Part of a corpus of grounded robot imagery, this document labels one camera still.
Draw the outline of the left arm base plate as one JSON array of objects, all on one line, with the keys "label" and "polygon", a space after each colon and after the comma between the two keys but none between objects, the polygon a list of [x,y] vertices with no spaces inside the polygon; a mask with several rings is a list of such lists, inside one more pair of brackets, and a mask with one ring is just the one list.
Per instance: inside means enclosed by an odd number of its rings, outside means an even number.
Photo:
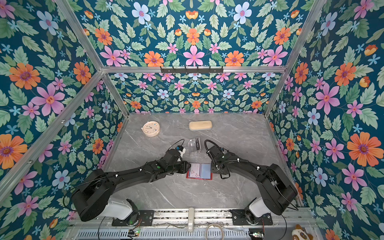
[{"label": "left arm base plate", "polygon": [[114,219],[113,227],[147,227],[154,220],[153,210],[134,210],[125,220]]}]

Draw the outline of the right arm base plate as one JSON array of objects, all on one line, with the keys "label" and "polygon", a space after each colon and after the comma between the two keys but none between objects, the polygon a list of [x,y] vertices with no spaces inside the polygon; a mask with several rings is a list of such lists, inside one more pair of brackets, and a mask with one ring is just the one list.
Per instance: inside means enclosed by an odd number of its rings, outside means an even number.
[{"label": "right arm base plate", "polygon": [[234,226],[272,226],[273,220],[270,213],[264,214],[261,217],[255,217],[250,211],[232,209],[229,210],[232,214]]}]

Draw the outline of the red leather card holder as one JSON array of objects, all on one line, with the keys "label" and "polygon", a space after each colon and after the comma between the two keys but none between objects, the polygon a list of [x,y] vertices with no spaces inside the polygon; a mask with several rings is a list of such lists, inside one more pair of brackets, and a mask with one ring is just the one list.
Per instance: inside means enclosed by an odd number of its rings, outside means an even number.
[{"label": "red leather card holder", "polygon": [[211,164],[191,163],[187,175],[187,179],[195,180],[212,180]]}]

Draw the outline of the clear acrylic card stand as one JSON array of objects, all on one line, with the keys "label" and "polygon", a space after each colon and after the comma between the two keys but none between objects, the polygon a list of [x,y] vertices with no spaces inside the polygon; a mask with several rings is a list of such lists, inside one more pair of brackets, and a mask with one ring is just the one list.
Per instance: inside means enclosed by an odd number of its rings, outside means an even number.
[{"label": "clear acrylic card stand", "polygon": [[190,154],[198,154],[200,153],[201,149],[202,147],[200,137],[195,137],[189,140],[188,150]]}]

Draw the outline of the white pink VIP card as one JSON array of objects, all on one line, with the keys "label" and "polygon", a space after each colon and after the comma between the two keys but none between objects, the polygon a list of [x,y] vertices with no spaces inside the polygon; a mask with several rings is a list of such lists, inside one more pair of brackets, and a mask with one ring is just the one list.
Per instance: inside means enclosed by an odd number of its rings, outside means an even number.
[{"label": "white pink VIP card", "polygon": [[200,168],[201,165],[198,163],[191,163],[191,168],[189,170],[189,178],[199,178],[200,177]]}]

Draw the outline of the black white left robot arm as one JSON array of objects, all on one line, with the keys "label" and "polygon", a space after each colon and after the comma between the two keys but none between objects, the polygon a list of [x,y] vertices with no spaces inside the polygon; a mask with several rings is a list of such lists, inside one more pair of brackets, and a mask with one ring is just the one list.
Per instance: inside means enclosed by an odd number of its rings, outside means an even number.
[{"label": "black white left robot arm", "polygon": [[186,152],[181,145],[166,151],[159,160],[146,162],[143,166],[119,172],[93,171],[84,183],[78,185],[72,193],[71,200],[83,222],[104,215],[126,220],[134,211],[129,201],[118,202],[111,196],[123,189],[152,183],[173,174],[186,174],[191,164],[183,160]]}]

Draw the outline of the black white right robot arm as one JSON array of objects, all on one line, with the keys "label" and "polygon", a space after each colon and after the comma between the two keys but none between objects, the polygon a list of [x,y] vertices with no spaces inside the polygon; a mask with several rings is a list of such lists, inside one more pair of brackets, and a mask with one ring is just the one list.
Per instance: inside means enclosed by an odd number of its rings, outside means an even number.
[{"label": "black white right robot arm", "polygon": [[222,180],[237,174],[257,184],[261,197],[255,198],[242,215],[250,224],[255,225],[269,213],[281,216],[297,197],[296,187],[278,165],[252,163],[211,140],[205,140],[204,146],[211,159],[211,173],[220,175]]}]

